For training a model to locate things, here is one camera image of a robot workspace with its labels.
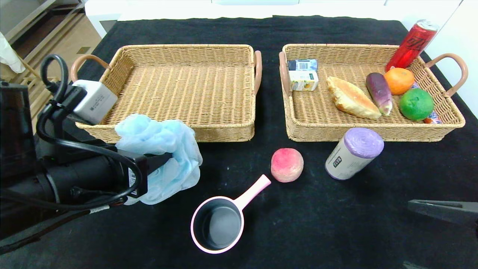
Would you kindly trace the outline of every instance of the empty wicker basket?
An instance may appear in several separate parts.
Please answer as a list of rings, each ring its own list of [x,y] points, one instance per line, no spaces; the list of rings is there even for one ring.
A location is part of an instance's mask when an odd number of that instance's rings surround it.
[[[106,68],[100,82],[118,96],[100,124],[76,124],[96,138],[116,143],[115,125],[133,113],[181,120],[194,129],[198,142],[242,142],[254,136],[262,59],[249,45],[124,46],[109,65],[92,55],[78,58],[73,81],[88,58]]]
[[[465,82],[467,68],[463,60],[446,54],[425,63],[420,57],[408,68],[418,85],[429,92],[435,102],[435,111],[443,124],[413,122],[399,111],[400,96],[393,96],[390,116],[377,120],[363,119],[337,109],[327,89],[329,76],[347,80],[370,95],[365,78],[371,72],[384,74],[384,67],[393,56],[395,45],[345,44],[288,44],[279,54],[287,135],[297,142],[338,141],[352,127],[365,127],[379,133],[385,141],[439,141],[455,128],[465,125],[465,119],[450,96]],[[444,57],[451,57],[462,68],[462,78],[456,86],[445,91],[430,71],[430,66]],[[287,60],[312,58],[318,60],[319,85],[314,91],[290,91]]]

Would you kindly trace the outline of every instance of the basket handle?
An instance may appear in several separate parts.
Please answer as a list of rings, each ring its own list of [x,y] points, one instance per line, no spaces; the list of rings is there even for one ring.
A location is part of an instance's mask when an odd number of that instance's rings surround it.
[[[441,59],[446,58],[446,57],[449,57],[449,58],[452,58],[453,60],[455,60],[455,62],[458,64],[458,66],[460,66],[460,69],[461,69],[461,78],[458,81],[458,83],[455,86],[451,87],[449,90],[446,91],[446,94],[451,97],[463,85],[463,83],[465,83],[465,81],[468,78],[468,67],[467,67],[467,64],[465,63],[465,61],[460,56],[458,56],[456,54],[445,53],[445,54],[441,54],[437,58],[429,61],[428,63],[425,64],[425,66],[430,68],[430,67],[434,66],[438,61],[440,61]]]
[[[254,95],[257,95],[262,80],[262,54],[256,50],[254,52],[254,66],[256,67],[256,78],[254,80]]]
[[[289,78],[289,73],[287,72],[288,68],[287,68],[287,60],[285,58],[285,53],[283,51],[279,52],[279,71],[281,73],[281,81],[282,81],[282,85],[284,87],[284,91],[285,91],[285,95],[287,95],[287,97],[290,96],[290,87],[291,87],[291,83],[290,83],[290,78]]]
[[[98,56],[92,55],[92,54],[85,54],[78,59],[74,61],[74,63],[71,65],[71,70],[70,70],[70,77],[73,82],[78,80],[78,69],[80,69],[81,65],[88,59],[95,60],[97,63],[101,64],[104,68],[108,69],[110,68],[109,65],[100,59]]]

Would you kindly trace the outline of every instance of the black table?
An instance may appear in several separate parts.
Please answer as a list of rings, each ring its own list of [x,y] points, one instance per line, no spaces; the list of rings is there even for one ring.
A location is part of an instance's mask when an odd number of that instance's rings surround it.
[[[296,143],[285,132],[283,45],[399,44],[406,33],[397,21],[320,16],[116,23],[93,52],[107,62],[133,44],[249,44],[261,50],[256,135],[245,143],[200,144],[204,163],[195,187],[154,206],[138,203],[77,219],[0,257],[0,268],[392,269],[404,262],[478,268],[474,231],[406,208],[411,199],[477,201],[478,121],[457,95],[465,127],[436,143],[386,143],[376,160],[344,182],[324,170],[337,143]],[[90,62],[79,77],[99,79],[102,73]],[[216,195],[237,197],[262,173],[270,177],[271,156],[281,147],[302,153],[302,176],[294,183],[273,181],[246,207],[244,233],[229,252],[200,251],[189,233],[196,207]]]

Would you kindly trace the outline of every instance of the red can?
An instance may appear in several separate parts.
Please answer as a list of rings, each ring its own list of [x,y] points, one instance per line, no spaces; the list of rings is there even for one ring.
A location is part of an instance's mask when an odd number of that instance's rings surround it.
[[[392,67],[407,68],[422,53],[437,31],[438,25],[428,20],[417,21],[386,65],[385,71]]]

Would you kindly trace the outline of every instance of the lime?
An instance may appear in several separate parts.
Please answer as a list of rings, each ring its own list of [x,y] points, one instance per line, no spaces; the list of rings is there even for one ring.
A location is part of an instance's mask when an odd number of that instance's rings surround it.
[[[412,121],[422,121],[433,111],[432,96],[419,88],[410,89],[400,98],[400,112]]]

